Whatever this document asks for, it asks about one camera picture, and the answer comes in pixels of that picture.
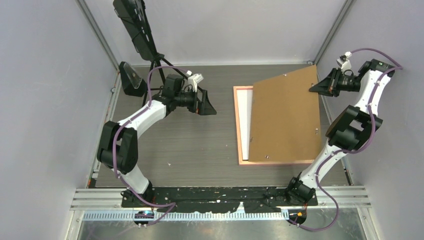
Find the brown cardboard backing board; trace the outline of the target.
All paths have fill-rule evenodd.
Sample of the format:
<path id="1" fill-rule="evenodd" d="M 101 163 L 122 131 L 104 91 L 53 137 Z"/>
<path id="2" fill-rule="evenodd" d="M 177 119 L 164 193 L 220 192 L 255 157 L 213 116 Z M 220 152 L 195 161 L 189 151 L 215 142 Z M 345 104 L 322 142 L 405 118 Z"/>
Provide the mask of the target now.
<path id="1" fill-rule="evenodd" d="M 248 160 L 257 164 L 310 164 L 322 149 L 318 82 L 310 65 L 257 81 L 252 88 Z"/>

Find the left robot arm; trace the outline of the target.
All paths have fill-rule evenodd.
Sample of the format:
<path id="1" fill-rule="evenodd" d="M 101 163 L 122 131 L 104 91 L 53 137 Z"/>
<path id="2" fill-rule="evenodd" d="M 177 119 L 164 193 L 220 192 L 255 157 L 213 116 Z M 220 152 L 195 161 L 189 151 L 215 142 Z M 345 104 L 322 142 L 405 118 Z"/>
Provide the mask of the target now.
<path id="1" fill-rule="evenodd" d="M 141 207 L 153 202 L 152 184 L 137 165 L 138 139 L 156 122 L 166 118 L 176 108 L 187 108 L 201 116 L 216 115 L 208 98 L 208 92 L 198 84 L 204 79 L 200 73 L 188 77 L 188 90 L 183 89 L 183 78 L 176 74 L 166 77 L 162 91 L 141 109 L 119 121 L 103 125 L 97 160 L 111 169 L 134 191 L 134 200 Z"/>

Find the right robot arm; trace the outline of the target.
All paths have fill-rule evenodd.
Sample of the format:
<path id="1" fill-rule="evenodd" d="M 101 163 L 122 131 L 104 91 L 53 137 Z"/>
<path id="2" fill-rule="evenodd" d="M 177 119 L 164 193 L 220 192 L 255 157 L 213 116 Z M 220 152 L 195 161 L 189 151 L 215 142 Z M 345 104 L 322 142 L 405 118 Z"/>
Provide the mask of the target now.
<path id="1" fill-rule="evenodd" d="M 378 117 L 383 91 L 395 71 L 402 69 L 377 59 L 366 61 L 358 73 L 352 71 L 349 60 L 339 60 L 338 65 L 309 91 L 326 97 L 337 97 L 342 91 L 357 92 L 358 98 L 332 122 L 325 133 L 326 143 L 312 164 L 289 181 L 284 200 L 290 205 L 308 204 L 316 197 L 321 180 L 339 160 L 370 145 L 383 123 Z"/>

